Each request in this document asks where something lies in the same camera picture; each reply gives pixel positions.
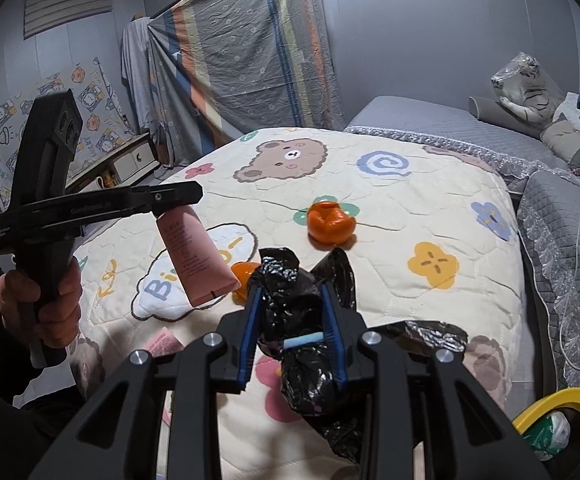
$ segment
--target gray wall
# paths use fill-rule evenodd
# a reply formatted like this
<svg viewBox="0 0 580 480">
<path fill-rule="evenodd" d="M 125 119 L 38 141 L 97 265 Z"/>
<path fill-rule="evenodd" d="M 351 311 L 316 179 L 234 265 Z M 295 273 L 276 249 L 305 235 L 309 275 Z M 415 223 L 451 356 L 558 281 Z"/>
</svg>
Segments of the gray wall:
<svg viewBox="0 0 580 480">
<path fill-rule="evenodd" d="M 121 81 L 120 40 L 135 13 L 145 13 L 144 0 L 113 0 L 113 12 L 52 28 L 23 39 L 24 0 L 6 0 L 0 9 L 0 103 L 7 96 L 72 63 L 98 56 L 136 126 L 128 92 Z M 0 266 L 9 258 L 1 257 Z"/>
<path fill-rule="evenodd" d="M 145 0 L 146 11 L 172 1 Z M 492 94 L 490 76 L 520 50 L 564 91 L 579 88 L 580 27 L 567 0 L 324 0 L 324 8 L 349 120 L 378 95 L 466 108 L 469 95 Z"/>
</svg>

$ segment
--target pink cosmetic tube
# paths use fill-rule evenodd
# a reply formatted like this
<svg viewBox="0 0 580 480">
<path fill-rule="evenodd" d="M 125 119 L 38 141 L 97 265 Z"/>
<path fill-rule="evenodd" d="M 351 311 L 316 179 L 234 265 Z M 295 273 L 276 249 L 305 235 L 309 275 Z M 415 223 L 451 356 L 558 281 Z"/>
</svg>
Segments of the pink cosmetic tube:
<svg viewBox="0 0 580 480">
<path fill-rule="evenodd" d="M 202 305 L 241 286 L 190 206 L 165 212 L 157 218 L 157 227 L 190 305 Z"/>
</svg>

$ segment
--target person's left hand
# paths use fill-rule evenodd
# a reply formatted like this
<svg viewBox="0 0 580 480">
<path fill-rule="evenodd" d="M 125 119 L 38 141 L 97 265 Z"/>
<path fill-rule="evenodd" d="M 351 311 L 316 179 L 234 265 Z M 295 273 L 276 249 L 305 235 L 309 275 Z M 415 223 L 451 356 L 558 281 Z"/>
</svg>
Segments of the person's left hand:
<svg viewBox="0 0 580 480">
<path fill-rule="evenodd" d="M 50 348 L 65 348 L 79 330 L 82 293 L 81 269 L 73 257 L 64 277 L 59 282 L 59 297 L 39 309 L 39 322 L 34 331 Z M 11 270 L 0 277 L 0 311 L 3 325 L 20 343 L 28 346 L 30 330 L 22 325 L 19 301 L 34 303 L 39 299 L 39 286 L 18 270 Z"/>
</svg>

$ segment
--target screw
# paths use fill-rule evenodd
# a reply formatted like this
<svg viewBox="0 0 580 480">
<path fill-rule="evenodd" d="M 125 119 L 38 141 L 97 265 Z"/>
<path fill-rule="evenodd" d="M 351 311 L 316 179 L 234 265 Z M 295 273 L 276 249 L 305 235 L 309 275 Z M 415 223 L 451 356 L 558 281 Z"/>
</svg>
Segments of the screw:
<svg viewBox="0 0 580 480">
<path fill-rule="evenodd" d="M 224 338 L 217 332 L 210 332 L 204 336 L 204 344 L 206 346 L 219 346 Z"/>
<path fill-rule="evenodd" d="M 446 348 L 440 348 L 435 352 L 436 360 L 440 363 L 451 363 L 454 361 L 454 354 Z"/>
<path fill-rule="evenodd" d="M 130 354 L 130 362 L 133 365 L 142 365 L 148 360 L 148 357 L 150 354 L 145 350 L 135 350 Z"/>
<path fill-rule="evenodd" d="M 363 339 L 367 345 L 378 345 L 381 342 L 381 334 L 369 330 L 368 332 L 364 332 L 361 339 Z"/>
</svg>

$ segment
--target lace trim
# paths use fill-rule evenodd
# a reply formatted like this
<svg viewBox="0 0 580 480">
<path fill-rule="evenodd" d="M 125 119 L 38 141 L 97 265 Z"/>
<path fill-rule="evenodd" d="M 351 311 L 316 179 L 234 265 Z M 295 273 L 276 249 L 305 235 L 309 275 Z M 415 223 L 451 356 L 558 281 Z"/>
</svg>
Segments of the lace trim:
<svg viewBox="0 0 580 480">
<path fill-rule="evenodd" d="M 463 140 L 420 134 L 394 128 L 375 128 L 374 126 L 349 126 L 344 131 L 350 134 L 388 137 L 389 139 L 404 140 L 405 142 L 426 144 L 428 146 L 436 146 L 437 148 L 450 150 L 451 152 L 476 156 L 491 165 L 501 176 L 513 176 L 517 180 L 527 180 L 536 171 L 548 171 L 580 187 L 580 177 L 572 174 L 570 171 L 562 170 L 561 168 L 551 168 L 540 160 L 525 160 L 516 156 L 494 152 L 483 146 L 471 144 Z M 511 184 L 514 183 L 508 183 L 510 191 L 523 192 L 523 189 L 519 189 L 518 186 L 511 186 Z"/>
<path fill-rule="evenodd" d="M 534 250 L 538 255 L 538 261 L 531 258 L 535 275 L 543 276 L 556 296 L 552 303 L 545 293 L 539 292 L 550 316 L 556 315 L 558 320 L 558 325 L 553 330 L 548 330 L 557 370 L 563 374 L 569 387 L 580 387 L 580 372 L 567 364 L 559 345 L 559 327 L 564 323 L 564 350 L 570 361 L 580 367 L 580 299 L 573 269 L 566 265 L 565 257 L 554 241 L 550 229 L 525 196 L 521 199 L 516 217 L 521 236 L 534 242 Z"/>
</svg>

